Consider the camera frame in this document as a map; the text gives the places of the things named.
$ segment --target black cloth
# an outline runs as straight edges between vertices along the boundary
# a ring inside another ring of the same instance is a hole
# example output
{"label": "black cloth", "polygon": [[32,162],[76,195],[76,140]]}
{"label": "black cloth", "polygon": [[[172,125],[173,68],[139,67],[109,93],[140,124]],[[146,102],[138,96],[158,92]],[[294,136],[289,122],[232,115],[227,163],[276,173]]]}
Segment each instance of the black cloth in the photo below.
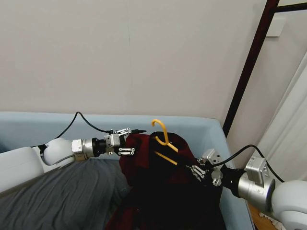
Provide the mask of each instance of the black cloth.
{"label": "black cloth", "polygon": [[[127,148],[136,148],[133,156],[122,156],[119,163],[131,192],[122,201],[107,230],[225,230],[219,209],[221,187],[203,186],[185,165],[197,164],[188,144],[180,136],[169,133],[169,146],[160,145],[163,133],[129,135]],[[173,165],[154,150],[178,162]]]}

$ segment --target black cable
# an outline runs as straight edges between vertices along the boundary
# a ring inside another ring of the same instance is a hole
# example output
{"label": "black cable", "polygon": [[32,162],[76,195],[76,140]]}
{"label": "black cable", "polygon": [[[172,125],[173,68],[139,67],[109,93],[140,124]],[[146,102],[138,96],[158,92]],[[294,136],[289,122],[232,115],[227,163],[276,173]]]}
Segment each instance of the black cable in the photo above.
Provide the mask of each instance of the black cable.
{"label": "black cable", "polygon": [[[212,167],[216,167],[216,166],[220,166],[220,165],[226,164],[227,162],[231,161],[233,158],[237,157],[237,156],[240,155],[244,150],[246,150],[246,149],[248,149],[248,148],[250,148],[250,147],[253,147],[254,149],[256,149],[257,152],[259,153],[259,155],[260,155],[261,157],[265,158],[264,155],[262,154],[262,152],[260,151],[260,149],[259,149],[257,146],[255,146],[255,145],[246,145],[246,146],[244,146],[242,149],[240,149],[238,152],[236,152],[234,155],[232,155],[231,157],[227,158],[225,161],[222,161],[222,162],[220,162],[220,163],[214,164],[214,165],[212,165]],[[273,173],[273,175],[274,175],[280,182],[283,183],[284,180],[283,180],[282,178],[280,178],[280,177],[276,174],[276,172],[274,172],[274,170],[272,169],[272,167],[270,166],[270,164],[268,163],[268,161],[267,161],[267,160],[265,160],[265,161],[267,162],[268,168],[269,168],[270,171]]]}
{"label": "black cable", "polygon": [[66,129],[64,129],[64,131],[61,132],[61,134],[58,135],[55,139],[60,138],[60,137],[71,127],[71,125],[72,125],[73,122],[75,121],[75,119],[76,119],[76,117],[77,117],[78,114],[80,114],[80,116],[82,117],[82,119],[83,119],[90,127],[94,128],[94,129],[96,129],[96,130],[98,130],[98,131],[100,131],[100,132],[111,134],[111,130],[105,131],[105,130],[102,130],[102,129],[99,129],[99,128],[93,126],[88,120],[85,119],[85,117],[83,116],[83,114],[82,114],[81,112],[78,111],[78,112],[76,112],[75,116],[73,117],[71,123],[70,123],[70,124],[66,127]]}

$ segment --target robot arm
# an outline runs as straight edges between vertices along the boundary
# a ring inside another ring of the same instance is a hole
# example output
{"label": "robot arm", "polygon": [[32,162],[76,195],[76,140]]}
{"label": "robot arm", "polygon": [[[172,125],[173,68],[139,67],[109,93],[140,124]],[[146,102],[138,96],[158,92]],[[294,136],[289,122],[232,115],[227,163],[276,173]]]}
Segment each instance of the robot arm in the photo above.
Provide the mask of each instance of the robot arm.
{"label": "robot arm", "polygon": [[205,152],[198,162],[191,170],[202,183],[230,189],[236,197],[279,220],[287,230],[307,230],[307,182],[289,181],[275,188],[265,159],[255,156],[245,169],[218,165],[222,159],[214,149]]}
{"label": "robot arm", "polygon": [[133,155],[134,148],[122,148],[126,137],[144,130],[125,128],[103,139],[65,140],[57,138],[47,144],[15,149],[0,154],[0,196],[5,196],[35,182],[40,176],[65,167],[74,161],[84,161],[100,154]]}

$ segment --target plastic clothes hanger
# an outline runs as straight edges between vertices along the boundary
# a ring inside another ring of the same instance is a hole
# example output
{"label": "plastic clothes hanger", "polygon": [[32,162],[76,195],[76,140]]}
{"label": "plastic clothes hanger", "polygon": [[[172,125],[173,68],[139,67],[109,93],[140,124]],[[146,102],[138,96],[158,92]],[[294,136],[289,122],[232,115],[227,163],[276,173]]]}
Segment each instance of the plastic clothes hanger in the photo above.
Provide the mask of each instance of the plastic clothes hanger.
{"label": "plastic clothes hanger", "polygon": [[[171,149],[173,149],[175,152],[178,152],[178,149],[177,149],[174,145],[172,145],[172,144],[169,142],[169,140],[168,140],[168,135],[167,135],[167,129],[166,129],[165,125],[163,124],[163,122],[160,121],[160,120],[158,120],[158,119],[152,120],[152,126],[154,126],[155,123],[158,123],[159,125],[161,125],[161,127],[162,127],[162,129],[163,129],[163,133],[164,133],[165,142],[163,142],[162,140],[160,140],[160,138],[157,137],[157,136],[155,137],[155,139],[159,142],[159,144],[164,145],[164,146],[168,145],[168,146],[169,146]],[[154,151],[154,153],[157,154],[158,156],[164,158],[165,160],[171,162],[171,163],[174,164],[174,165],[177,165],[177,164],[178,164],[176,161],[174,161],[174,160],[168,158],[167,156],[164,156],[163,154],[161,154],[161,153],[159,153],[159,152],[157,152],[157,151]]]}

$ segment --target white wall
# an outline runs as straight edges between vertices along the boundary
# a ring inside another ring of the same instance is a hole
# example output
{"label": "white wall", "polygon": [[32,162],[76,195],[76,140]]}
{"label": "white wall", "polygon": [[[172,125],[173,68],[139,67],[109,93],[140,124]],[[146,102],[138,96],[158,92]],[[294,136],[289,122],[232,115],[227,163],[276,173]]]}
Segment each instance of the white wall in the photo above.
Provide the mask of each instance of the white wall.
{"label": "white wall", "polygon": [[[302,1],[281,0],[279,5]],[[227,138],[230,150],[258,144],[298,65],[307,52],[307,11],[278,13],[286,18],[280,37],[267,37]],[[236,158],[245,165],[254,150]]]}
{"label": "white wall", "polygon": [[265,0],[4,0],[0,110],[223,122]]}

